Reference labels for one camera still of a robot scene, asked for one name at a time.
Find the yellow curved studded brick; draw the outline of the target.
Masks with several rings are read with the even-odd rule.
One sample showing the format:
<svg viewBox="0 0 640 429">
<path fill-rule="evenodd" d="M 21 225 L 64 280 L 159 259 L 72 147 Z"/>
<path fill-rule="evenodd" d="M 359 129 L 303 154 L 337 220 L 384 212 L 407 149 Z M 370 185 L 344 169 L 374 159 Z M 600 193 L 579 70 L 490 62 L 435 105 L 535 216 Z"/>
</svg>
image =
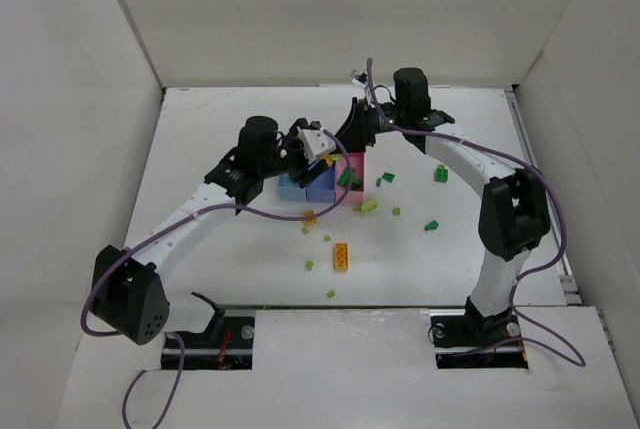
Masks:
<svg viewBox="0 0 640 429">
<path fill-rule="evenodd" d="M 340 154 L 325 154 L 319 159 L 319 162 L 325 164 L 327 167 L 332 167 L 341 159 L 342 156 Z"/>
</svg>

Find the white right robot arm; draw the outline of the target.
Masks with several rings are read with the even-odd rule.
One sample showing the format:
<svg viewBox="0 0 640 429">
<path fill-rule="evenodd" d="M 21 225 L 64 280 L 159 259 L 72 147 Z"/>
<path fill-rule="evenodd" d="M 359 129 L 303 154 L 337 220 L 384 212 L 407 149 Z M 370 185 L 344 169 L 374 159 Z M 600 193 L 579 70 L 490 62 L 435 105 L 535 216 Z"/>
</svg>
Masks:
<svg viewBox="0 0 640 429">
<path fill-rule="evenodd" d="M 363 152 L 376 137 L 399 132 L 423 154 L 443 163 L 480 198 L 478 234 L 485 255 L 465 318 L 485 330 L 505 321 L 513 283 L 529 254 L 550 230 L 544 185 L 530 168 L 509 166 L 506 155 L 469 141 L 452 116 L 432 106 L 428 80 L 415 67 L 393 75 L 391 100 L 380 103 L 372 77 L 351 75 L 364 96 L 354 99 L 337 137 L 350 152 Z"/>
</svg>

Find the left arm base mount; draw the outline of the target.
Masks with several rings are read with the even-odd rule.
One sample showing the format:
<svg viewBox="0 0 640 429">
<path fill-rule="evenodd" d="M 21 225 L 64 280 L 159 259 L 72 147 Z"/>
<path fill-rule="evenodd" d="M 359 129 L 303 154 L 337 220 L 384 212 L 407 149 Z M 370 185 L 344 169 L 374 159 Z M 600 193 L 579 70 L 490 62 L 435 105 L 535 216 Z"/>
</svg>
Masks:
<svg viewBox="0 0 640 429">
<path fill-rule="evenodd" d="M 160 355 L 163 370 L 245 371 L 253 365 L 256 311 L 226 308 L 194 292 L 196 304 L 176 308 L 169 328 L 180 341 L 167 336 Z"/>
</svg>

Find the dark green plate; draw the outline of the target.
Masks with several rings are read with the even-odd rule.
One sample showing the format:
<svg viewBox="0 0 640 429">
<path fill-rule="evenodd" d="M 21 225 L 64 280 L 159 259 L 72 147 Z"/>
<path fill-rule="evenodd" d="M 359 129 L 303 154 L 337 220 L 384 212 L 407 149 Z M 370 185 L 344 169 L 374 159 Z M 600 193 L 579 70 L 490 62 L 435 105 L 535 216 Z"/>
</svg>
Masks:
<svg viewBox="0 0 640 429">
<path fill-rule="evenodd" d="M 355 168 L 345 168 L 336 180 L 336 185 L 342 188 L 346 188 L 347 186 L 351 185 L 351 180 L 353 178 L 359 178 L 357 176 L 357 170 Z"/>
</svg>

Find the dark green heart brick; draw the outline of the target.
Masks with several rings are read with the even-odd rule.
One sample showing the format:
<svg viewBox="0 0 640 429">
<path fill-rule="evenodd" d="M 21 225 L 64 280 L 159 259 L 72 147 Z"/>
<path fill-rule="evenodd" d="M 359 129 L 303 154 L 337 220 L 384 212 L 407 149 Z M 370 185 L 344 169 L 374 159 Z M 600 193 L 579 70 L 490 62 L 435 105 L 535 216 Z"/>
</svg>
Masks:
<svg viewBox="0 0 640 429">
<path fill-rule="evenodd" d="M 363 181 L 360 178 L 353 178 L 351 180 L 350 190 L 359 191 L 363 188 Z"/>
</svg>

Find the yellow square brick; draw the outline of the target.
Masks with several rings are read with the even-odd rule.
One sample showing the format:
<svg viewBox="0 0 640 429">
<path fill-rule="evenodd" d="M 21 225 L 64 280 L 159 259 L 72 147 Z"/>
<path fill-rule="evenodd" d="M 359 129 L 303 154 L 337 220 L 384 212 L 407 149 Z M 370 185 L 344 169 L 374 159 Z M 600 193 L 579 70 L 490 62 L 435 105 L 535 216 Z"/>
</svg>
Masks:
<svg viewBox="0 0 640 429">
<path fill-rule="evenodd" d="M 302 223 L 304 226 L 314 225 L 318 221 L 317 214 L 313 210 L 303 212 L 301 214 L 301 217 L 302 217 Z"/>
</svg>

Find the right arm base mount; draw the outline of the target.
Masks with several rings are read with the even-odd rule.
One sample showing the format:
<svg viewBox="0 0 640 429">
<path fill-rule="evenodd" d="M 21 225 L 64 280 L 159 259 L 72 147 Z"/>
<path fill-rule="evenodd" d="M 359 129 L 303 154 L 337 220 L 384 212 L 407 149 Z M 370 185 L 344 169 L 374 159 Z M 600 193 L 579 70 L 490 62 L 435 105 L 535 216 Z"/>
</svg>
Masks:
<svg viewBox="0 0 640 429">
<path fill-rule="evenodd" d="M 461 313 L 432 312 L 427 333 L 438 369 L 528 369 L 511 309 L 483 317 L 467 299 Z"/>
</svg>

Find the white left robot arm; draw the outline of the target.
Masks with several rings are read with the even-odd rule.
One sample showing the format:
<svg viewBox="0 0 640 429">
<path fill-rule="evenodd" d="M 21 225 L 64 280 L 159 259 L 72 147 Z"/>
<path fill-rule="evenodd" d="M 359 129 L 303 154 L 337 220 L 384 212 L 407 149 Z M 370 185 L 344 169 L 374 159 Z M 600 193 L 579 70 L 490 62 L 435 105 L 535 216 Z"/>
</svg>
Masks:
<svg viewBox="0 0 640 429">
<path fill-rule="evenodd" d="M 266 212 L 250 205 L 265 180 L 287 174 L 307 184 L 327 170 L 329 154 L 344 150 L 318 122 L 298 119 L 281 134 L 272 118 L 248 118 L 235 147 L 173 214 L 143 239 L 123 249 L 108 245 L 100 251 L 81 311 L 83 332 L 100 336 L 89 326 L 95 316 L 108 325 L 106 337 L 122 335 L 139 346 L 150 342 L 170 320 L 165 285 L 196 246 L 242 212 L 265 217 Z"/>
</svg>

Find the yellow long 2x3 brick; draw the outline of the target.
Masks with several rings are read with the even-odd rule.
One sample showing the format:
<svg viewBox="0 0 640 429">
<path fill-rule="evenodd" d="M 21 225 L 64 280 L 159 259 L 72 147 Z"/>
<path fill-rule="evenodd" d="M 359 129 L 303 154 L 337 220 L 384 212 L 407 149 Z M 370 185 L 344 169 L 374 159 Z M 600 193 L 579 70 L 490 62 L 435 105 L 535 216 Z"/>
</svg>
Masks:
<svg viewBox="0 0 640 429">
<path fill-rule="evenodd" d="M 349 245 L 336 243 L 334 245 L 334 270 L 346 272 L 349 269 Z"/>
</svg>

